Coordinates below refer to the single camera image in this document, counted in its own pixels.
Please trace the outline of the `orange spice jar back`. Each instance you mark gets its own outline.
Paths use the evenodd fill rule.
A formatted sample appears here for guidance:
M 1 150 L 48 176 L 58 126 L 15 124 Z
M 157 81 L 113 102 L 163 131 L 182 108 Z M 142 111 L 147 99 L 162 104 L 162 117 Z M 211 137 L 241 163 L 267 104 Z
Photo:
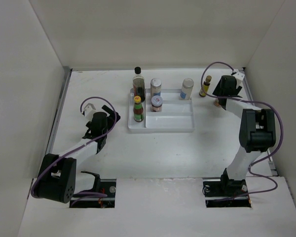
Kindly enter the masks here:
M 218 99 L 216 99 L 216 100 L 214 101 L 214 105 L 215 105 L 216 107 L 220 107 L 220 104 L 219 104 L 219 100 L 218 100 Z

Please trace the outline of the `orange spice jar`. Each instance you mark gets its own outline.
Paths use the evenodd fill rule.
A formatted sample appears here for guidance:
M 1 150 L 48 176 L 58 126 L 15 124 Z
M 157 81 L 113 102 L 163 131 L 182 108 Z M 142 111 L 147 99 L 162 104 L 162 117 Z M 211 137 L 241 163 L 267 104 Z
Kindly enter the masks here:
M 159 95 L 154 95 L 151 98 L 151 111 L 152 112 L 161 112 L 163 105 L 163 99 Z
M 215 105 L 216 107 L 220 107 L 220 104 L 219 104 L 219 100 L 218 100 L 218 99 L 216 99 L 216 100 L 214 101 L 214 105 Z

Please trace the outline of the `small yellow oil bottle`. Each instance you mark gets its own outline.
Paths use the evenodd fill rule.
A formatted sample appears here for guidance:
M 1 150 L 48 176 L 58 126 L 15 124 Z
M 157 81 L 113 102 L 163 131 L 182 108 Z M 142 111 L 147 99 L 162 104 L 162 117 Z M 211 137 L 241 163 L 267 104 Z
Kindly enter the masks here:
M 211 80 L 212 80 L 211 76 L 206 76 L 205 81 L 203 82 L 202 87 L 199 91 L 199 96 L 205 97 L 207 95 L 208 89 L 211 84 Z

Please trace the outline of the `dark soy sauce bottle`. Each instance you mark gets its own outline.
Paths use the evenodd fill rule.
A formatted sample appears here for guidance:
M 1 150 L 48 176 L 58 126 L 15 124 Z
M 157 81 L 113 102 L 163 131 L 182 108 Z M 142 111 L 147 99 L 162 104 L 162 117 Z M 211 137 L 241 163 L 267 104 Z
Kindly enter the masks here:
M 133 90 L 134 96 L 140 96 L 141 101 L 144 102 L 146 99 L 145 79 L 142 76 L 141 68 L 134 68 L 135 76 L 133 77 Z

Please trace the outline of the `orange spice jar front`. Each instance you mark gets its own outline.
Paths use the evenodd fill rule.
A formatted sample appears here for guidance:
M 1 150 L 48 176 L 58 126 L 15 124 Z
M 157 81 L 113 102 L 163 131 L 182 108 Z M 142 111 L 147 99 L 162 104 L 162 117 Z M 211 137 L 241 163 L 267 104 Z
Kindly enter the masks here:
M 159 95 L 154 95 L 151 98 L 151 111 L 152 112 L 161 112 L 163 105 L 163 99 Z

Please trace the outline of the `white granule jar blue label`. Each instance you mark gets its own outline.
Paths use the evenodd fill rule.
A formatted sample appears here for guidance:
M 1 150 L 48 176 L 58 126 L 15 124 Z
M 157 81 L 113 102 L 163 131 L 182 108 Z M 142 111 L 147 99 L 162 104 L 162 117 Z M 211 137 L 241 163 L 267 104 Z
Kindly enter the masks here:
M 150 81 L 150 96 L 160 96 L 161 95 L 161 86 L 162 86 L 162 81 L 159 78 L 153 78 Z

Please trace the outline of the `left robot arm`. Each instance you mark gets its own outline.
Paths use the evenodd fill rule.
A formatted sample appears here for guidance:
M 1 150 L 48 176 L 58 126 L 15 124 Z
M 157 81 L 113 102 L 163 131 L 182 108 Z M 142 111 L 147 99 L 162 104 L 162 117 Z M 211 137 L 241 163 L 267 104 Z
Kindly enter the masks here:
M 120 120 L 120 115 L 106 105 L 101 112 L 96 112 L 91 104 L 85 107 L 83 115 L 89 118 L 85 135 L 68 151 L 60 155 L 48 153 L 44 156 L 37 180 L 31 189 L 32 197 L 68 203 L 74 196 L 107 196 L 101 191 L 99 174 L 78 171 L 77 168 L 103 149 L 107 135 Z

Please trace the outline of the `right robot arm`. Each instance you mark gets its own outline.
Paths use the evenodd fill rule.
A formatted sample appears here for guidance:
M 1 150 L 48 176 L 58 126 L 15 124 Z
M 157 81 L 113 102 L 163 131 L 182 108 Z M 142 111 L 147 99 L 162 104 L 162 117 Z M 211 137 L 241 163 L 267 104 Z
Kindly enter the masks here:
M 222 76 L 213 92 L 224 110 L 241 119 L 239 150 L 219 182 L 220 192 L 227 196 L 242 185 L 250 165 L 276 143 L 274 112 L 244 102 L 238 96 L 241 88 L 234 76 Z

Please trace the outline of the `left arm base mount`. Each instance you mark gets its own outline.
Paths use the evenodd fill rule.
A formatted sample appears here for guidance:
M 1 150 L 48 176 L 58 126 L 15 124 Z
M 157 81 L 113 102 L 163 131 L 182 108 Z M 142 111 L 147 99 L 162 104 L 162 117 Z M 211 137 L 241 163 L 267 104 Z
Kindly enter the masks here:
M 101 179 L 97 173 L 82 171 L 77 174 L 70 208 L 114 208 L 116 180 Z

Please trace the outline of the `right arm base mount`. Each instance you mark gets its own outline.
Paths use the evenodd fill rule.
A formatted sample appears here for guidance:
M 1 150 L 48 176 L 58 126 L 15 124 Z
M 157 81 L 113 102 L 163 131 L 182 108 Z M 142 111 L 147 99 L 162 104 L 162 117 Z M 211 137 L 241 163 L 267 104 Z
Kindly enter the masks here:
M 229 179 L 226 171 L 220 178 L 204 179 L 202 192 L 207 208 L 251 208 L 245 179 Z

